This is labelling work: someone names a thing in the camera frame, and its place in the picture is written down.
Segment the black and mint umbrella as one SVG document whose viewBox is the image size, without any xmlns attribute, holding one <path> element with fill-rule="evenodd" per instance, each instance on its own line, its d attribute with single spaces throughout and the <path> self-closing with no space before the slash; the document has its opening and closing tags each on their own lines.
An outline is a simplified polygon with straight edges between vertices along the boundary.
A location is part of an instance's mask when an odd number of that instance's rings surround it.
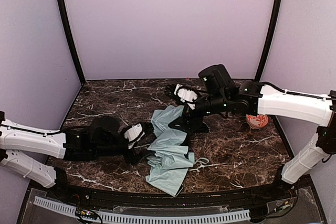
<svg viewBox="0 0 336 224">
<path fill-rule="evenodd" d="M 169 127 L 169 123 L 182 115 L 183 109 L 183 106 L 169 105 L 164 110 L 155 110 L 151 118 L 156 139 L 148 147 L 152 152 L 147 158 L 151 169 L 145 180 L 172 197 L 181 192 L 188 169 L 197 162 L 184 143 L 187 133 Z"/>
</svg>

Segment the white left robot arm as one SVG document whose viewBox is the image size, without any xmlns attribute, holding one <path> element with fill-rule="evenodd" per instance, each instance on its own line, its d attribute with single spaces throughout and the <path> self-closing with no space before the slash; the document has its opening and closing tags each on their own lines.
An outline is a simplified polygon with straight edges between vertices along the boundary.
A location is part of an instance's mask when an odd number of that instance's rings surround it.
<svg viewBox="0 0 336 224">
<path fill-rule="evenodd" d="M 72 162 L 90 162 L 106 156 L 122 156 L 135 165 L 149 155 L 136 152 L 135 147 L 146 134 L 153 132 L 150 122 L 139 122 L 119 129 L 112 116 L 95 118 L 88 126 L 73 126 L 65 130 L 43 130 L 14 123 L 1 112 L 1 165 L 11 168 L 45 188 L 65 189 L 66 172 L 42 164 L 26 155 L 40 153 Z"/>
</svg>

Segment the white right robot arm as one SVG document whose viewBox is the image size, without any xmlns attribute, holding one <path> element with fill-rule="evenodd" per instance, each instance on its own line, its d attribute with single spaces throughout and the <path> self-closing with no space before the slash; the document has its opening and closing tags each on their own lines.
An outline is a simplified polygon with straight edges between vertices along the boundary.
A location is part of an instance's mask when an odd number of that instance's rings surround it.
<svg viewBox="0 0 336 224">
<path fill-rule="evenodd" d="M 308 121 L 317 130 L 309 143 L 279 170 L 273 184 L 282 188 L 296 183 L 322 159 L 335 154 L 335 91 L 308 94 L 281 89 L 269 82 L 246 81 L 237 85 L 223 64 L 198 74 L 205 91 L 170 84 L 165 94 L 184 105 L 182 115 L 169 126 L 185 132 L 208 132 L 203 118 L 213 114 L 276 115 Z"/>
</svg>

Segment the orange patterned ceramic bowl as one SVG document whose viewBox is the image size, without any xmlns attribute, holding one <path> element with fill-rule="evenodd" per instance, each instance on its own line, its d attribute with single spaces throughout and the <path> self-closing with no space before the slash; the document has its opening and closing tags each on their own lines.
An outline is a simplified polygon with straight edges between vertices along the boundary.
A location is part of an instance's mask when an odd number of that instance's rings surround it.
<svg viewBox="0 0 336 224">
<path fill-rule="evenodd" d="M 262 129 L 268 124 L 269 118 L 267 115 L 263 115 L 263 114 L 259 114 L 257 116 L 246 115 L 246 121 L 248 125 L 250 126 L 250 128 Z"/>
</svg>

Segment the black front table rail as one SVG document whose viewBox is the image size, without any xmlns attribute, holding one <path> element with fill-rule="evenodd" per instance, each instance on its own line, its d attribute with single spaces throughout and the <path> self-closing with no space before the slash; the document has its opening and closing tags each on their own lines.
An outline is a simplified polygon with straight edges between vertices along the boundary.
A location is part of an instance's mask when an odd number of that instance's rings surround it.
<svg viewBox="0 0 336 224">
<path fill-rule="evenodd" d="M 146 182 L 137 173 L 90 174 L 69 173 L 68 191 L 49 191 L 36 182 L 31 182 L 26 191 L 23 206 L 33 203 L 35 196 L 65 203 L 79 203 L 84 207 L 112 208 L 114 206 L 183 208 L 228 205 L 231 208 L 258 208 L 274 201 L 263 193 L 270 188 L 267 182 L 253 178 L 252 184 L 243 187 L 238 180 L 226 177 L 216 181 L 210 177 L 200 178 L 196 173 L 186 176 L 182 191 L 173 197 Z"/>
</svg>

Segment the black right corner post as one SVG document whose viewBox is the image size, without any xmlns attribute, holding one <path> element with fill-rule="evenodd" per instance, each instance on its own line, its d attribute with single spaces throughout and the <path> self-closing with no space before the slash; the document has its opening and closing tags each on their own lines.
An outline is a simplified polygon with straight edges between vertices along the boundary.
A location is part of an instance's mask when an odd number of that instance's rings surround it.
<svg viewBox="0 0 336 224">
<path fill-rule="evenodd" d="M 272 40 L 273 40 L 274 33 L 276 30 L 281 1 L 282 0 L 274 0 L 273 6 L 272 6 L 269 26 L 268 26 L 268 30 L 267 30 L 267 34 L 265 38 L 265 43 L 263 46 L 263 50 L 261 52 L 259 64 L 258 64 L 257 71 L 254 77 L 255 81 L 261 80 L 265 67 L 266 67 L 267 59 L 268 59 L 269 52 L 271 49 Z"/>
</svg>

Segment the black corner post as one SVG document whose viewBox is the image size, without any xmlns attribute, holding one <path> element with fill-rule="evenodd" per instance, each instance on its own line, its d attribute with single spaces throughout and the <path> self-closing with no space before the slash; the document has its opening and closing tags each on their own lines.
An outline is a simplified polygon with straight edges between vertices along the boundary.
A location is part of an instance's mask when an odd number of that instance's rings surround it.
<svg viewBox="0 0 336 224">
<path fill-rule="evenodd" d="M 61 18 L 64 33 L 65 33 L 66 41 L 67 41 L 70 55 L 72 58 L 72 62 L 76 70 L 76 74 L 77 74 L 80 84 L 84 85 L 86 83 L 86 79 L 85 79 L 83 69 L 80 64 L 80 60 L 79 60 L 78 53 L 76 50 L 75 41 L 74 41 L 73 34 L 71 31 L 70 21 L 68 18 L 68 13 L 67 13 L 67 8 L 66 8 L 66 2 L 65 0 L 57 0 L 57 4 L 58 4 L 58 9 L 59 9 L 60 18 Z"/>
<path fill-rule="evenodd" d="M 268 30 L 267 30 L 267 34 L 265 38 L 265 43 L 263 46 L 263 50 L 261 52 L 259 64 L 258 64 L 257 71 L 254 77 L 255 81 L 261 80 L 265 67 L 266 67 L 267 59 L 268 59 L 269 52 L 271 49 L 272 40 L 273 40 L 274 33 L 276 30 L 281 1 L 282 0 L 274 0 L 273 6 L 272 6 L 269 26 L 268 26 Z"/>
</svg>

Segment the black left corner post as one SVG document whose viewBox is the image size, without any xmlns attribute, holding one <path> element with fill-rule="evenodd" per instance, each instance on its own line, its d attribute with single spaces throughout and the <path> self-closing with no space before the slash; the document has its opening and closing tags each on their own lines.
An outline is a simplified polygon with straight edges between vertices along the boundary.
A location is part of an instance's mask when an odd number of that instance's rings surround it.
<svg viewBox="0 0 336 224">
<path fill-rule="evenodd" d="M 85 79 L 83 69 L 80 64 L 80 60 L 79 60 L 78 53 L 76 50 L 75 41 L 74 41 L 73 34 L 71 31 L 70 21 L 68 18 L 68 13 L 67 13 L 67 8 L 66 8 L 66 2 L 65 0 L 57 0 L 57 4 L 58 4 L 58 9 L 59 9 L 60 18 L 61 18 L 64 33 L 65 33 L 66 41 L 67 41 L 70 55 L 72 58 L 72 62 L 76 70 L 76 74 L 77 74 L 80 84 L 84 85 L 86 83 L 86 79 Z"/>
</svg>

